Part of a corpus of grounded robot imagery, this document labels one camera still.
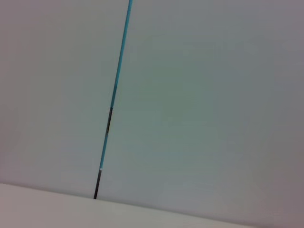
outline blue cable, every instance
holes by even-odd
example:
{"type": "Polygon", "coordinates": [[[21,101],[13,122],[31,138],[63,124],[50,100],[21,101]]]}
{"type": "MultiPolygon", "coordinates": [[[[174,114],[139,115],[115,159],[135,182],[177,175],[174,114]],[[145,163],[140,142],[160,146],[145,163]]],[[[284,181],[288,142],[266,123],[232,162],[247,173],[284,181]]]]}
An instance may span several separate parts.
{"type": "Polygon", "coordinates": [[[126,16],[125,24],[124,24],[123,40],[122,40],[122,45],[121,45],[121,48],[120,48],[118,66],[117,66],[115,83],[114,83],[114,89],[113,89],[112,100],[111,100],[110,113],[109,113],[109,118],[108,118],[108,125],[107,125],[107,129],[106,129],[106,132],[105,132],[104,146],[103,146],[103,150],[102,150],[102,154],[101,154],[101,160],[100,160],[100,165],[99,165],[99,169],[100,170],[103,168],[103,165],[104,165],[105,149],[106,149],[106,144],[107,144],[107,141],[108,141],[109,127],[110,127],[110,121],[111,121],[112,111],[113,111],[114,102],[115,102],[115,96],[116,96],[116,91],[117,91],[117,86],[118,86],[120,69],[122,67],[122,60],[123,60],[123,55],[124,55],[124,46],[125,46],[125,41],[126,41],[126,37],[127,37],[127,31],[128,31],[128,26],[129,26],[129,20],[130,20],[132,2],[133,2],[133,0],[129,0],[127,16],[126,16]]]}

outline white wall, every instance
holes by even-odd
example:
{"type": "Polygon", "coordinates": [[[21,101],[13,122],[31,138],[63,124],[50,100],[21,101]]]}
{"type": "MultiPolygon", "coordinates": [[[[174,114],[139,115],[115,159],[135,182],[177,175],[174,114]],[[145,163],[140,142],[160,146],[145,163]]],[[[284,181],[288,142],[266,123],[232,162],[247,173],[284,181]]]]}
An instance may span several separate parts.
{"type": "Polygon", "coordinates": [[[0,2],[0,182],[93,196],[127,4],[0,2]]]}
{"type": "Polygon", "coordinates": [[[303,227],[303,11],[135,0],[98,197],[303,227]]]}

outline cable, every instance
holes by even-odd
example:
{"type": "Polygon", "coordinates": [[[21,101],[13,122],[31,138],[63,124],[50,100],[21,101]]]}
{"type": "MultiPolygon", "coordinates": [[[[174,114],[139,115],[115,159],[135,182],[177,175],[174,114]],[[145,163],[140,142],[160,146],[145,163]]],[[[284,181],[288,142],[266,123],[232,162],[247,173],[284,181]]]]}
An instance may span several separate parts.
{"type": "Polygon", "coordinates": [[[123,55],[124,55],[124,46],[125,46],[125,41],[126,41],[126,37],[127,37],[127,31],[128,31],[128,26],[129,26],[132,2],[133,2],[133,0],[129,0],[127,15],[126,15],[126,18],[125,18],[125,23],[124,23],[122,45],[121,45],[120,53],[119,53],[119,60],[118,60],[118,65],[117,65],[115,83],[114,83],[114,88],[113,88],[113,93],[112,93],[111,107],[110,107],[110,112],[109,112],[109,116],[108,116],[108,124],[107,124],[105,135],[104,135],[105,136],[104,137],[104,146],[103,146],[103,150],[102,150],[102,153],[101,153],[101,160],[100,160],[98,177],[97,177],[97,182],[96,182],[96,187],[95,187],[94,199],[97,198],[101,172],[103,170],[103,165],[104,165],[105,149],[106,149],[106,144],[107,144],[107,141],[108,141],[108,135],[109,135],[109,130],[110,130],[110,123],[111,123],[112,112],[113,112],[113,107],[114,107],[114,102],[115,102],[115,96],[116,96],[116,91],[117,91],[117,86],[118,86],[120,69],[122,67],[122,60],[123,60],[123,55]]]}

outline white desk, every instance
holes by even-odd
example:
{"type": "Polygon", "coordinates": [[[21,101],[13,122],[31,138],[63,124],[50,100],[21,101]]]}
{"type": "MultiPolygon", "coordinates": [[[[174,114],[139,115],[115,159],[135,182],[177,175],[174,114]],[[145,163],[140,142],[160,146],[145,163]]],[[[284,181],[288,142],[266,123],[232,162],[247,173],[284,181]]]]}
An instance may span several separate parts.
{"type": "Polygon", "coordinates": [[[0,184],[0,223],[2,228],[246,228],[5,184],[0,184]]]}

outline gray wall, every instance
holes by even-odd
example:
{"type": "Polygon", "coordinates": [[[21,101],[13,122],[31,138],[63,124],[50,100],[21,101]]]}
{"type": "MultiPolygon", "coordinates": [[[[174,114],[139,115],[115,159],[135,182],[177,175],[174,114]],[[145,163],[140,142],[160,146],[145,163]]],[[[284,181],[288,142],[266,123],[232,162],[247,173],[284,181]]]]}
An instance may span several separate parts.
{"type": "Polygon", "coordinates": [[[0,2],[0,182],[93,196],[127,4],[0,2]]]}
{"type": "Polygon", "coordinates": [[[303,11],[135,0],[98,197],[302,227],[303,11]]]}

